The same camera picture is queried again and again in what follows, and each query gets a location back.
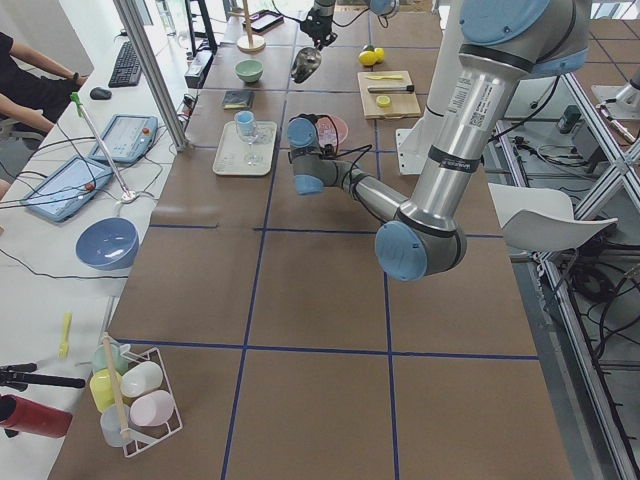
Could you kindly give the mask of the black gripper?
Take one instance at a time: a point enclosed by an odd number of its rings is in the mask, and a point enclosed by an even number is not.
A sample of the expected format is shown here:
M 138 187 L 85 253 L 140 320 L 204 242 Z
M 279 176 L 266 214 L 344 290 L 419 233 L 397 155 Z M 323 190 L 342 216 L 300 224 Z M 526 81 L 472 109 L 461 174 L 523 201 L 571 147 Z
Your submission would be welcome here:
M 337 39 L 337 34 L 332 29 L 333 13 L 333 7 L 314 6 L 301 22 L 301 31 L 315 41 L 314 45 L 317 49 L 323 48 L 321 41 L 331 45 Z

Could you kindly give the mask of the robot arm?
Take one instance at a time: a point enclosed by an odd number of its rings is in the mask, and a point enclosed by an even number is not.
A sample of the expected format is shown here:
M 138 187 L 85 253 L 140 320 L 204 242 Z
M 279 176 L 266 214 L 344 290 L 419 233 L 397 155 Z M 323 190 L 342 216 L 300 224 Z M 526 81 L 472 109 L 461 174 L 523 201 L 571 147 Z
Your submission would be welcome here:
M 326 158 L 314 123 L 303 114 L 287 127 L 297 193 L 339 187 L 382 221 L 375 253 L 397 280 L 454 268 L 466 253 L 454 214 L 496 122 L 521 80 L 559 76 L 584 64 L 591 8 L 589 1 L 461 2 L 445 29 L 462 37 L 453 55 L 461 71 L 434 141 L 419 149 L 424 166 L 412 195 L 352 163 Z
M 333 31 L 334 26 L 346 28 L 357 19 L 357 17 L 354 17 L 347 23 L 336 23 L 334 21 L 336 4 L 337 1 L 314 1 L 308 12 L 303 17 L 298 18 L 285 15 L 278 9 L 275 2 L 272 1 L 274 11 L 281 14 L 284 18 L 297 23 L 300 31 L 311 39 L 313 46 L 318 50 L 322 50 L 324 47 L 331 45 L 337 39 L 337 34 Z M 363 12 L 372 12 L 379 20 L 388 20 L 398 13 L 400 1 L 355 1 L 355 9 L 359 10 L 360 14 Z

